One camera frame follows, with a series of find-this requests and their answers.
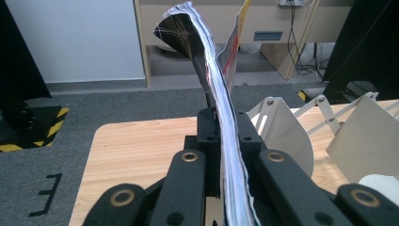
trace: wooden table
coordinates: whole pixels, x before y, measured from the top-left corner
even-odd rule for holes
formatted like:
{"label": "wooden table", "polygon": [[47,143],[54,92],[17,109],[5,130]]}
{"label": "wooden table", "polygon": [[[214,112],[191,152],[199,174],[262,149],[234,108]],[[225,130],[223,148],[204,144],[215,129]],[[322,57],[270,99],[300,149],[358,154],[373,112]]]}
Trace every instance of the wooden table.
{"label": "wooden table", "polygon": [[[334,112],[344,105],[333,106]],[[324,118],[314,107],[299,118],[306,130]],[[110,187],[130,183],[146,188],[168,172],[170,161],[181,151],[186,135],[197,133],[196,118],[134,121],[106,124],[94,136],[70,225],[82,225],[88,211]],[[347,183],[325,149],[333,139],[327,126],[311,135],[314,151],[312,179],[320,187],[336,193]]]}

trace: open book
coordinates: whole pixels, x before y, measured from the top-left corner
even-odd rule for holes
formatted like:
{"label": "open book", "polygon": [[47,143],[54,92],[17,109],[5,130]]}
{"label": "open book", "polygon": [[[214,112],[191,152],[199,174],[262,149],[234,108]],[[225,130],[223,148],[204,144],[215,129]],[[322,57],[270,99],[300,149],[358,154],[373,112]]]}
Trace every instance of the open book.
{"label": "open book", "polygon": [[210,29],[191,2],[164,13],[154,34],[193,61],[200,83],[215,105],[221,134],[221,184],[229,225],[259,225],[250,201],[247,169],[241,157],[237,124],[230,92],[236,67],[239,37],[250,0],[238,13],[224,50],[217,56]]}

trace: screw hole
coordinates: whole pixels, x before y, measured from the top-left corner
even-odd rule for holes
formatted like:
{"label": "screw hole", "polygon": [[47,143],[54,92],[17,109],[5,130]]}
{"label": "screw hole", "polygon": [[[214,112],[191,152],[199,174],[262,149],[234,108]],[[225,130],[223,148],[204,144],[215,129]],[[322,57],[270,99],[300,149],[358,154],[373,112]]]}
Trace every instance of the screw hole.
{"label": "screw hole", "polygon": [[378,207],[380,205],[379,199],[366,190],[354,189],[350,192],[350,195],[356,202],[362,205],[368,207]]}
{"label": "screw hole", "polygon": [[284,161],[284,156],[280,153],[269,153],[267,158],[273,162],[282,162]]}
{"label": "screw hole", "polygon": [[180,213],[172,213],[167,218],[168,225],[181,225],[184,221],[184,217]]}
{"label": "screw hole", "polygon": [[334,223],[334,220],[325,213],[316,213],[314,218],[321,225],[332,225]]}
{"label": "screw hole", "polygon": [[391,206],[391,205],[388,205],[388,206],[387,206],[387,209],[388,209],[389,211],[393,211],[395,208],[394,208],[393,206]]}
{"label": "screw hole", "polygon": [[199,158],[198,155],[196,155],[195,153],[184,153],[182,155],[182,160],[185,162],[194,162]]}
{"label": "screw hole", "polygon": [[127,205],[135,198],[135,192],[131,189],[123,189],[115,192],[111,197],[111,204],[116,207]]}

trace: black cable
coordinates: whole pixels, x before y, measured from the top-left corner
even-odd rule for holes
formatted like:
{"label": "black cable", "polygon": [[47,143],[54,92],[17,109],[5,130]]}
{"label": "black cable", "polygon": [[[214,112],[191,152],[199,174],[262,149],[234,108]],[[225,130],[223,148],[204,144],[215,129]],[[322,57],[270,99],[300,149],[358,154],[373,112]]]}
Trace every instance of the black cable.
{"label": "black cable", "polygon": [[295,44],[296,52],[298,53],[298,60],[299,60],[299,62],[300,62],[299,48],[297,47],[296,39],[295,39],[295,34],[294,34],[295,2],[294,2],[294,0],[289,1],[289,2],[290,2],[290,5],[291,5],[291,29],[290,29],[290,33],[288,34],[288,41],[287,41],[288,54],[290,55],[291,60],[294,62],[296,72],[297,72],[298,74],[300,74],[300,75],[307,75],[307,74],[309,74],[309,73],[311,73],[311,72],[301,73],[301,72],[299,71],[299,69],[298,69],[298,65],[297,65],[297,63],[295,62],[293,55],[291,54],[290,39],[291,39],[291,35],[292,35],[292,36],[293,36],[293,39],[294,39],[294,44]]}
{"label": "black cable", "polygon": [[328,60],[329,60],[329,58],[323,59],[323,60],[320,61],[320,63],[316,66],[316,71],[317,71],[317,73],[319,74],[319,76],[320,76],[321,78],[323,78],[324,75],[321,74],[319,70],[320,70],[320,69],[325,70],[325,69],[327,68],[327,67],[321,67],[321,66],[322,66],[322,64],[323,64],[324,62],[326,62],[326,61],[328,61]]}

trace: gray carpet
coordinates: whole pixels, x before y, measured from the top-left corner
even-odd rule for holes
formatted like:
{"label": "gray carpet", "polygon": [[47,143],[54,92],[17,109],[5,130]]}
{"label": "gray carpet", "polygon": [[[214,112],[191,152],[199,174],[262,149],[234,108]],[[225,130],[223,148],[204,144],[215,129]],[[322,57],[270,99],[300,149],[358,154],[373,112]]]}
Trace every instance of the gray carpet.
{"label": "gray carpet", "polygon": [[[280,96],[289,107],[304,103],[297,96],[303,88],[319,83],[234,88],[236,109],[249,111],[268,96]],[[201,89],[138,91],[122,93],[58,95],[30,101],[31,106],[68,107],[64,124],[50,148],[0,153],[0,225],[68,225],[95,131],[111,122],[147,121],[196,116],[205,107]],[[49,174],[62,173],[49,212],[39,217],[29,213],[43,209],[51,189]]]}

